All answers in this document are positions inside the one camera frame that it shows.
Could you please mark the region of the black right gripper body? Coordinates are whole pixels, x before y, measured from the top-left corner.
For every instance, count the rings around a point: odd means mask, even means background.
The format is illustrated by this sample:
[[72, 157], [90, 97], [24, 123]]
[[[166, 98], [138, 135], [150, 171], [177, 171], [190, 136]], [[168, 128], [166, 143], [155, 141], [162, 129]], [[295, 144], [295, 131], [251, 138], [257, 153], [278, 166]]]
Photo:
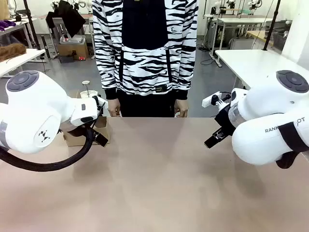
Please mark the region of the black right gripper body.
[[230, 104], [221, 109], [217, 114], [217, 116], [215, 117], [215, 121], [221, 126], [220, 129], [218, 130], [218, 135], [220, 137], [232, 136], [232, 134], [236, 129], [229, 119], [228, 116], [229, 109]]

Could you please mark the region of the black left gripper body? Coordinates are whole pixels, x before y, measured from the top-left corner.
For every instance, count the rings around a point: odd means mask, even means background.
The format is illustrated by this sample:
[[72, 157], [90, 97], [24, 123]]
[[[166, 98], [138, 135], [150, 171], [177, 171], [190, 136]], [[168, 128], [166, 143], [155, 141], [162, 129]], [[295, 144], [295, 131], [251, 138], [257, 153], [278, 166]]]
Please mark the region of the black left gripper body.
[[69, 120], [64, 121], [60, 124], [60, 130], [62, 132], [71, 132], [71, 131], [83, 131], [84, 128], [90, 127], [94, 123], [94, 120], [82, 123], [81, 125], [75, 126]]

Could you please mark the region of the person's right hand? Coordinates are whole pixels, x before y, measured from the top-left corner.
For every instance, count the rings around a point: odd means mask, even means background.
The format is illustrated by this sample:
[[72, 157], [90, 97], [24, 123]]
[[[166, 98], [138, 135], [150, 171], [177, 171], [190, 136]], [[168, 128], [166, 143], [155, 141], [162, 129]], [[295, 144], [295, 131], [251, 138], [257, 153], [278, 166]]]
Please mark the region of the person's right hand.
[[118, 99], [108, 100], [108, 111], [111, 117], [120, 117], [120, 102]]

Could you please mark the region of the person's left hand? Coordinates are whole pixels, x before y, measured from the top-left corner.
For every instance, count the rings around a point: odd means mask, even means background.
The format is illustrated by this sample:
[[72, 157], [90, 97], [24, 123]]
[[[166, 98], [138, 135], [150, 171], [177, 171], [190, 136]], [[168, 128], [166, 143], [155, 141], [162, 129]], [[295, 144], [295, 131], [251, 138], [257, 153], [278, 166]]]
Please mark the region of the person's left hand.
[[176, 100], [174, 104], [174, 114], [179, 118], [186, 118], [188, 116], [188, 100]]

